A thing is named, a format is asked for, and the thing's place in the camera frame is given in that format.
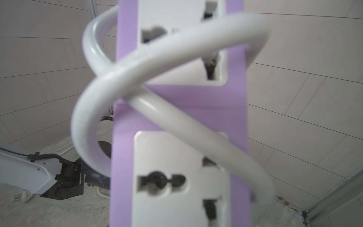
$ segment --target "metal frame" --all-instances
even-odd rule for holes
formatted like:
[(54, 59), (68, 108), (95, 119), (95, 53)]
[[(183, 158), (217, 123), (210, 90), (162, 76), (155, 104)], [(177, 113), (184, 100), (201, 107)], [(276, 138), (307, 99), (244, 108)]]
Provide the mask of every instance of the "metal frame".
[(342, 181), (325, 197), (303, 211), (305, 223), (313, 225), (345, 203), (363, 193), (363, 167)]

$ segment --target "power strip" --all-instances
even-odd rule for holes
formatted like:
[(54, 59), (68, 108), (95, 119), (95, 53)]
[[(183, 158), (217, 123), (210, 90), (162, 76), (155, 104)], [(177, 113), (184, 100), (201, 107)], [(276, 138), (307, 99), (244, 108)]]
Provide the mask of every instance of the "power strip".
[[(272, 197), (268, 174), (243, 154), (246, 66), (268, 27), (242, 8), (240, 0), (120, 0), (86, 27), (83, 50), (97, 78), (78, 100), (71, 130), (85, 162), (112, 179), (111, 227), (248, 227), (251, 200)], [(123, 59), (112, 63), (99, 37), (116, 19)], [(113, 102), (110, 159), (94, 134)]]

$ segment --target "purple power strip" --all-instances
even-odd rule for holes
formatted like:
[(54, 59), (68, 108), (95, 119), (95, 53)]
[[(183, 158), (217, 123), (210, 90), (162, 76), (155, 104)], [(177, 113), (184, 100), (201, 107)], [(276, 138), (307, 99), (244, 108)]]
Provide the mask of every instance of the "purple power strip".
[[(227, 14), (241, 12), (242, 0), (226, 0)], [(137, 47), (138, 1), (120, 0), (117, 59)], [(246, 60), (243, 45), (228, 48), (228, 81), (224, 86), (149, 85), (152, 91), (229, 141), (248, 150)], [(111, 227), (131, 227), (134, 135), (141, 130), (162, 130), (122, 100), (114, 104), (111, 173)], [(249, 189), (231, 175), (232, 227), (250, 226)]]

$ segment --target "black bracket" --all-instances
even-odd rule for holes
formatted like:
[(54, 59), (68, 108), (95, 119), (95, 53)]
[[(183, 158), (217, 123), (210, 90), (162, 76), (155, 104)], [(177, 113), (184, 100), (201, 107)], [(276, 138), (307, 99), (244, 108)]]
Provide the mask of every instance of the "black bracket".
[(57, 182), (41, 197), (60, 200), (83, 195), (84, 174), (81, 173), (81, 162), (66, 161), (60, 160), (63, 165), (61, 173), (56, 175)]

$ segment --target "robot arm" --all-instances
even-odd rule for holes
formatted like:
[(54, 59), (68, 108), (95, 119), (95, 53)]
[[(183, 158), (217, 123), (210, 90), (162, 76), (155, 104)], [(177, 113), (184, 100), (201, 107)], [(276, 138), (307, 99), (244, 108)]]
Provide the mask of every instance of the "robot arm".
[(57, 154), (30, 154), (0, 142), (0, 182), (42, 197), (67, 199), (83, 194), (81, 160), (71, 162)]

